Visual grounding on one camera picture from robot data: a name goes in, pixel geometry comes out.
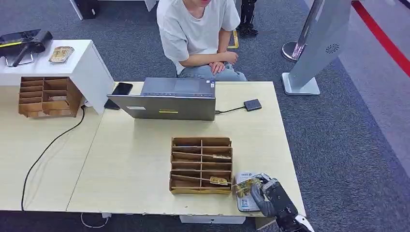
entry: robotic hand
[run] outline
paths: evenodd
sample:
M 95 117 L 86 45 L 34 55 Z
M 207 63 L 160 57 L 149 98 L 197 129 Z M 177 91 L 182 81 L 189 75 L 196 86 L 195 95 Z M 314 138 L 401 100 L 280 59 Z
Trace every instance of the robotic hand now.
M 296 207 L 286 194 L 282 185 L 275 178 L 266 174 L 256 176 L 262 187 L 252 185 L 250 194 L 260 211 L 266 217 L 276 217 L 276 222 L 283 232 L 314 232 L 308 220 L 298 214 Z

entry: cardboard compartment box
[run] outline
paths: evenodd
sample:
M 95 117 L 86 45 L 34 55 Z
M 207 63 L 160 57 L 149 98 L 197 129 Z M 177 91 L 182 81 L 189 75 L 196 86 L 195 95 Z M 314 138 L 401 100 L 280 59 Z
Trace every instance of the cardboard compartment box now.
M 68 77 L 22 77 L 18 112 L 26 117 L 76 117 L 82 97 Z
M 169 190 L 173 194 L 230 194 L 232 163 L 230 138 L 172 138 Z

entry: black smartphone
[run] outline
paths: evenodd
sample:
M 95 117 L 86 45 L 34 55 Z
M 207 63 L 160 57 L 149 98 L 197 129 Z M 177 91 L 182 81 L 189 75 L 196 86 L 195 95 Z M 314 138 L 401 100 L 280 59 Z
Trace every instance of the black smartphone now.
M 117 87 L 113 91 L 113 95 L 128 95 L 131 92 L 132 84 L 118 83 Z M 119 106 L 115 104 L 112 100 L 108 99 L 104 105 L 105 109 L 119 110 Z

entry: black cable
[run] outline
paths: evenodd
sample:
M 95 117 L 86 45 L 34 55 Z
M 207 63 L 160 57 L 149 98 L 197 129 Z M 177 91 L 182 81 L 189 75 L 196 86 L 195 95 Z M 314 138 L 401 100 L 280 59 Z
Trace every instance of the black cable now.
M 44 149 L 44 151 L 41 153 L 41 155 L 38 157 L 38 159 L 34 162 L 34 164 L 30 167 L 29 171 L 27 172 L 26 175 L 26 179 L 24 179 L 24 185 L 23 185 L 23 194 L 21 196 L 21 211 L 24 211 L 24 206 L 23 206 L 23 202 L 24 202 L 24 193 L 26 191 L 26 183 L 27 183 L 27 179 L 29 178 L 30 172 L 33 169 L 33 167 L 37 164 L 37 162 L 41 159 L 41 157 L 44 155 L 44 153 L 47 151 L 47 149 L 61 136 L 63 136 L 64 134 L 74 130 L 76 127 L 78 127 L 78 125 L 80 125 L 83 122 L 84 119 L 84 115 L 86 114 L 84 108 L 86 106 L 83 105 L 81 106 L 81 109 L 83 110 L 83 116 L 81 117 L 81 120 L 79 123 L 77 123 L 77 125 L 73 126 L 71 129 L 66 130 L 64 133 L 60 134 L 59 136 L 57 136 L 53 141 L 51 141 L 51 143 Z
M 231 112 L 231 111 L 239 110 L 239 109 L 244 109 L 244 108 L 245 108 L 245 106 L 238 107 L 238 108 L 235 108 L 235 109 L 232 109 L 232 110 L 227 110 L 227 111 L 216 110 L 216 111 L 215 111 L 215 114 L 216 114 L 216 115 L 220 115 L 220 114 L 223 114 L 223 113 L 227 113 L 227 112 Z

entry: ventilation grille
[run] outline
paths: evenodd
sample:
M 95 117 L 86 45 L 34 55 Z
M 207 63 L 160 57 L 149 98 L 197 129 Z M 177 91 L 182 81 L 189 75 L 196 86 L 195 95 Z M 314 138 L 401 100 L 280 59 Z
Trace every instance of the ventilation grille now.
M 336 43 L 333 43 L 333 44 L 326 47 L 326 53 L 327 54 L 333 54 L 333 53 L 337 52 L 339 50 L 339 48 L 340 48 L 340 45 L 338 45 Z

